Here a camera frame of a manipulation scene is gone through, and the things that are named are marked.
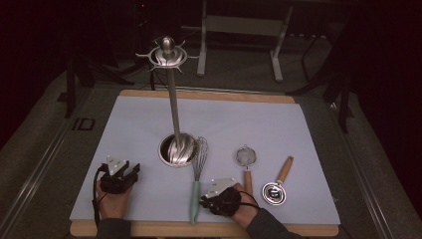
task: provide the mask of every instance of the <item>chair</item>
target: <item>chair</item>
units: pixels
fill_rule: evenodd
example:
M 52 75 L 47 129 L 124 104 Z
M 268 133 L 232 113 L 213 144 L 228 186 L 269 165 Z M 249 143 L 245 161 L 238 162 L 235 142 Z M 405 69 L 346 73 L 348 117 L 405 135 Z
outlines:
M 305 57 L 307 53 L 311 50 L 311 48 L 314 46 L 316 41 L 320 39 L 322 36 L 325 36 L 326 39 L 329 41 L 329 43 L 333 46 L 335 42 L 337 41 L 343 28 L 344 28 L 344 23 L 342 22 L 325 23 L 324 26 L 322 26 L 322 32 L 320 33 L 320 35 L 314 36 L 310 45 L 304 51 L 304 54 L 301 57 L 301 64 L 302 64 L 302 68 L 304 69 L 305 78 L 307 79 L 308 82 L 314 79 L 317 76 L 318 72 L 316 72 L 316 74 L 312 78 L 310 78 L 310 75 L 308 74 L 307 66 L 305 63 Z
M 338 122 L 344 132 L 347 132 L 347 102 L 351 81 L 356 69 L 360 66 L 359 59 L 364 55 L 364 50 L 361 48 L 361 44 L 364 42 L 359 34 L 361 26 L 362 22 L 358 11 L 352 11 L 341 31 L 337 32 L 338 35 L 334 35 L 336 38 L 331 38 L 335 42 L 317 74 L 306 86 L 292 92 L 286 92 L 287 96 L 298 96 L 318 86 L 328 84 L 322 97 L 326 103 L 334 103 L 335 99 L 341 94 Z

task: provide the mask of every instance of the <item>metal ladle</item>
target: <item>metal ladle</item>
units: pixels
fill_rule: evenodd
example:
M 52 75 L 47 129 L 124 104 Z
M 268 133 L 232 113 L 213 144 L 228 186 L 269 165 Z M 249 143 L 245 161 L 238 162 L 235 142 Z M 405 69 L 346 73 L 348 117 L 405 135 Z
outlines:
M 286 201 L 286 190 L 283 188 L 282 184 L 286 180 L 292 164 L 293 157 L 289 156 L 280 170 L 279 176 L 277 177 L 277 183 L 269 182 L 264 185 L 263 197 L 268 203 L 272 205 L 280 205 Z

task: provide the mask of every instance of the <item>teal whisk handle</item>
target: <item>teal whisk handle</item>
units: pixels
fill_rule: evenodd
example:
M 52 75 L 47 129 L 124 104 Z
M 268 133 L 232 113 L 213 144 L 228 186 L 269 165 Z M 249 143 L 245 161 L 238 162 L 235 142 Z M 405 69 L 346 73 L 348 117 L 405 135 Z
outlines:
M 199 181 L 193 182 L 192 200 L 190 201 L 190 223 L 196 223 L 199 207 Z

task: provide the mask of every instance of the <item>person's left hand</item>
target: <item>person's left hand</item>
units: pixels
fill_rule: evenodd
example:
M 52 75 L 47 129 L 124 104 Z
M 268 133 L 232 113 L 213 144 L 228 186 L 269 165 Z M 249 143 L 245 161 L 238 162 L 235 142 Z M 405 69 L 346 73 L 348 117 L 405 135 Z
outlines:
M 129 200 L 132 187 L 125 193 L 111 194 L 103 192 L 100 185 L 101 182 L 97 181 L 97 201 L 100 201 L 99 209 L 102 219 L 123 219 L 127 211 L 127 202 Z

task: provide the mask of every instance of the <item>orange handle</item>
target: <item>orange handle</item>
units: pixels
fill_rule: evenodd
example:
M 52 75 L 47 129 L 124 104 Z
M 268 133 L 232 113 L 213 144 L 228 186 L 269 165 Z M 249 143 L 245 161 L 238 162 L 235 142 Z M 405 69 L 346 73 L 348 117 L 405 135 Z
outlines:
M 254 195 L 252 190 L 252 173 L 251 171 L 245 171 L 245 191 L 251 195 Z
M 292 167 L 293 164 L 293 157 L 289 156 L 288 159 L 286 159 L 285 164 L 283 164 L 282 170 L 280 170 L 279 176 L 277 177 L 277 181 L 281 181 L 283 183 L 286 180 L 286 177 L 288 176 L 289 170 Z

